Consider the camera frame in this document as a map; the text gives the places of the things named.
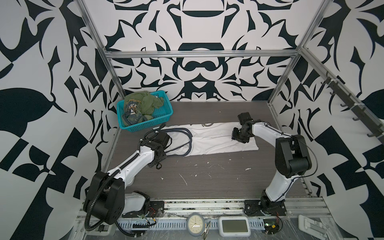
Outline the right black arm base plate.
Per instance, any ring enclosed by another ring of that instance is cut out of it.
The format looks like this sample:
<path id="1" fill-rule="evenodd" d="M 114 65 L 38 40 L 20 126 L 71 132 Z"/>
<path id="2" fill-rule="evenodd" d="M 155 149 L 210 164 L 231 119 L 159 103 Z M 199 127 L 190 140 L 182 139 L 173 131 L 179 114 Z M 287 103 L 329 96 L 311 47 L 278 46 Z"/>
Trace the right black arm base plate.
<path id="1" fill-rule="evenodd" d="M 245 200 L 244 213 L 249 217 L 286 216 L 285 201 L 270 202 L 267 199 Z"/>

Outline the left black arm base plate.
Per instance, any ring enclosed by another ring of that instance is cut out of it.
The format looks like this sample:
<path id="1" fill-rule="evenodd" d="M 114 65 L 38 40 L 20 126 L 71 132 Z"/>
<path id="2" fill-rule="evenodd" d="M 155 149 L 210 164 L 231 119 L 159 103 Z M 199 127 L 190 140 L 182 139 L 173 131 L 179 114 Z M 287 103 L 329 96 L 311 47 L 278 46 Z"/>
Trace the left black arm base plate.
<path id="1" fill-rule="evenodd" d="M 139 211 L 132 212 L 134 216 L 145 216 L 149 218 L 157 217 L 164 212 L 164 201 L 145 201 Z"/>

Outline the green tank top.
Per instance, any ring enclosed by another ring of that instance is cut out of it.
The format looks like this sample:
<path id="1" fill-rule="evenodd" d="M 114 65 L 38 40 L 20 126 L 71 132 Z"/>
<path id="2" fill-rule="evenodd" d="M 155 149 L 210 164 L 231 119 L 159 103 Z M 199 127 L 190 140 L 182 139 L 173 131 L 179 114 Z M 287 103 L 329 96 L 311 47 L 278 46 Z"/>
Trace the green tank top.
<path id="1" fill-rule="evenodd" d="M 155 109 L 163 105 L 162 97 L 151 95 L 148 91 L 134 92 L 125 96 L 122 113 L 124 126 L 132 126 L 153 119 Z"/>

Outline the round analog clock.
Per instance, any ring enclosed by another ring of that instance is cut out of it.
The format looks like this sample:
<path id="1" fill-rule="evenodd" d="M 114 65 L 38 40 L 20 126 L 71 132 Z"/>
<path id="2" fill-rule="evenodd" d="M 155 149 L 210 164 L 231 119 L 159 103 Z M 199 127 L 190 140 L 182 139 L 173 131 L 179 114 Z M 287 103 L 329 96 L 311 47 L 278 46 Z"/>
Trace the round analog clock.
<path id="1" fill-rule="evenodd" d="M 187 230 L 193 237 L 202 236 L 206 230 L 206 220 L 199 213 L 193 213 L 187 218 Z"/>

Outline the white tank top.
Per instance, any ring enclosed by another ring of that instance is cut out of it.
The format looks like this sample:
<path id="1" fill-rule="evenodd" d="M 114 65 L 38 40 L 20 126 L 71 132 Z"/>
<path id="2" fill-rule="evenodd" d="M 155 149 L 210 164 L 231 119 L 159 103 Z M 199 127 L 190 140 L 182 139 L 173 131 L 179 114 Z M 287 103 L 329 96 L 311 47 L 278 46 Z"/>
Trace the white tank top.
<path id="1" fill-rule="evenodd" d="M 194 124 L 164 127 L 171 140 L 166 149 L 168 156 L 199 156 L 219 153 L 257 151 L 256 140 L 251 138 L 246 144 L 232 140 L 234 128 L 240 123 Z"/>

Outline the horizontal aluminium frame bar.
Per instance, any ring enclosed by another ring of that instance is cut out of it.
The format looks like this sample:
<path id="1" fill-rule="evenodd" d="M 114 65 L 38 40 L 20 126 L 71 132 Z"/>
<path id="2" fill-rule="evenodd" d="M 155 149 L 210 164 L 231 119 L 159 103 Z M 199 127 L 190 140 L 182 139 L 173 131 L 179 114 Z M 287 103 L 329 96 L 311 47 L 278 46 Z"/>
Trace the horizontal aluminium frame bar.
<path id="1" fill-rule="evenodd" d="M 223 51 L 149 51 L 149 52 L 110 52 L 108 59 L 126 58 L 209 58 L 209 57 L 292 57 L 296 50 L 223 50 Z"/>

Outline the small green circuit board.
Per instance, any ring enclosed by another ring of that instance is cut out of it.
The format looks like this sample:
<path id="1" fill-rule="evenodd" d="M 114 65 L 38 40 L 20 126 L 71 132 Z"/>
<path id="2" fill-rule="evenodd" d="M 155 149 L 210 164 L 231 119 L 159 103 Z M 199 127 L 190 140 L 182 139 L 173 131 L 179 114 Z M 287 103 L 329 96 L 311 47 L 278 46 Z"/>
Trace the small green circuit board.
<path id="1" fill-rule="evenodd" d="M 264 219 L 263 232 L 267 235 L 275 235 L 279 233 L 283 228 L 283 222 L 280 218 Z"/>

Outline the teal plastic basket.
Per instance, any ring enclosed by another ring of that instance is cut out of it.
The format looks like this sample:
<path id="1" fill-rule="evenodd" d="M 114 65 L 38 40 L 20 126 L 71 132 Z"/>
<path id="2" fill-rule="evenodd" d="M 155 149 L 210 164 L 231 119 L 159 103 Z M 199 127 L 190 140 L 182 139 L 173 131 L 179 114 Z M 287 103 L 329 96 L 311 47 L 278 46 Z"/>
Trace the teal plastic basket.
<path id="1" fill-rule="evenodd" d="M 124 123 L 122 121 L 124 100 L 118 102 L 117 104 L 118 123 L 122 130 L 127 130 L 129 132 L 137 132 L 139 130 L 153 127 L 155 125 L 159 125 L 170 120 L 170 117 L 174 113 L 174 111 L 167 94 L 164 91 L 152 92 L 150 94 L 156 97 L 162 97 L 164 99 L 164 105 L 159 109 L 155 109 L 153 113 L 153 119 L 143 123 L 135 124 L 132 126 L 124 126 Z"/>

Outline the white digital display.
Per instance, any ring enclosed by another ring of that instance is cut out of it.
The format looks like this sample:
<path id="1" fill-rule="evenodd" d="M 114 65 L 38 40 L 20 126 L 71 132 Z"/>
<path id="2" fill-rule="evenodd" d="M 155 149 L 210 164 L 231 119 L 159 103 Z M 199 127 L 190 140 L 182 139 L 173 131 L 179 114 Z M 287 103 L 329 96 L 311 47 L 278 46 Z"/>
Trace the white digital display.
<path id="1" fill-rule="evenodd" d="M 221 237 L 249 237 L 251 235 L 249 220 L 241 216 L 222 216 L 218 219 Z"/>

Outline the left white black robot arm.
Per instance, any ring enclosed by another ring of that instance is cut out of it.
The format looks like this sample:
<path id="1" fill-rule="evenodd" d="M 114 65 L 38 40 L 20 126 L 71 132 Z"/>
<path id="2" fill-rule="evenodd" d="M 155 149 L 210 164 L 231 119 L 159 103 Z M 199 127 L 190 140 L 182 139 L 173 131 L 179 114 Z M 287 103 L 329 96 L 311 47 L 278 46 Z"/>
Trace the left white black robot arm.
<path id="1" fill-rule="evenodd" d="M 102 223 L 114 224 L 128 211 L 125 189 L 133 184 L 135 176 L 145 166 L 157 166 L 167 158 L 165 150 L 170 136 L 159 130 L 155 133 L 153 137 L 141 140 L 136 151 L 119 166 L 93 176 L 83 205 L 86 231 L 93 231 Z"/>

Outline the white plastic stand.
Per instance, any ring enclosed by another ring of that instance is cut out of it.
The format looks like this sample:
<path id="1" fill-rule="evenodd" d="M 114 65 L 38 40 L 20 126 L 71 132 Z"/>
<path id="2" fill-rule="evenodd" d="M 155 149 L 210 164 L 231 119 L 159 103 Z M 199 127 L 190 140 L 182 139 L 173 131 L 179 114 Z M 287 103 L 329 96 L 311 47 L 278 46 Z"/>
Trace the white plastic stand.
<path id="1" fill-rule="evenodd" d="M 314 221 L 303 215 L 298 216 L 299 230 L 307 233 L 319 240 L 326 240 L 328 238 L 327 230 L 324 224 Z"/>

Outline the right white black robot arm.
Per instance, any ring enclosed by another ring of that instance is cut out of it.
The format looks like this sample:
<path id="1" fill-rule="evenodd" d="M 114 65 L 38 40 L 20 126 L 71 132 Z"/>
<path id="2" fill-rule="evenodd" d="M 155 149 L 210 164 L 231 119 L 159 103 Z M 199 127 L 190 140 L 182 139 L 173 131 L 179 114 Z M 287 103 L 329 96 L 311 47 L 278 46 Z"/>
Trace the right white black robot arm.
<path id="1" fill-rule="evenodd" d="M 259 137 L 275 148 L 276 173 L 263 191 L 259 209 L 266 212 L 280 207 L 293 183 L 305 178 L 312 168 L 306 140 L 301 135 L 291 135 L 273 128 L 269 123 L 253 120 L 248 112 L 238 115 L 241 128 L 234 128 L 232 140 L 247 144 L 252 137 Z"/>

